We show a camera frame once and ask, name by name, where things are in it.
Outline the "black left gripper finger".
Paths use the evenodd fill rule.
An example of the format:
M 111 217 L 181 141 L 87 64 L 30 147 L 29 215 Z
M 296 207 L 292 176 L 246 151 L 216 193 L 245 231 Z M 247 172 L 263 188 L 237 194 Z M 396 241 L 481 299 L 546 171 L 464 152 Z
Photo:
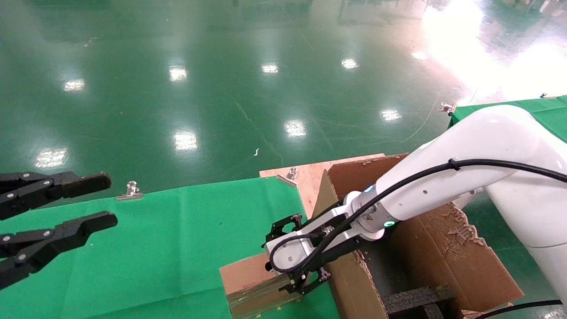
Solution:
M 7 220 L 61 198 L 75 198 L 111 188 L 105 172 L 79 176 L 75 172 L 44 175 L 11 172 L 0 175 L 0 219 Z
M 63 222 L 52 229 L 2 234 L 0 288 L 8 288 L 36 274 L 59 254 L 84 246 L 93 233 L 117 224 L 115 214 L 101 211 Z

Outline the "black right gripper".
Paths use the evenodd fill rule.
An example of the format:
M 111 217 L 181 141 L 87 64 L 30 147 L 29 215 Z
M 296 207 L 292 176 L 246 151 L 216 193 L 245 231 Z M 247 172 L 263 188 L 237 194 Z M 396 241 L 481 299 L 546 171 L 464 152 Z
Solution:
M 291 223 L 294 226 L 290 229 L 290 232 L 299 230 L 303 226 L 303 215 L 294 214 L 274 222 L 271 226 L 271 231 L 265 236 L 265 242 L 261 245 L 261 248 L 264 248 L 268 242 L 289 234 L 285 232 L 284 228 Z M 279 292 L 297 293 L 301 296 L 311 293 L 314 289 L 330 280 L 331 273 L 328 272 L 329 267 L 327 264 L 353 252 L 360 246 L 360 243 L 361 238 L 354 237 L 332 248 L 329 245 L 324 252 L 312 258 L 306 272 L 302 274 L 296 274 L 295 272 L 288 274 L 289 283 L 279 288 Z

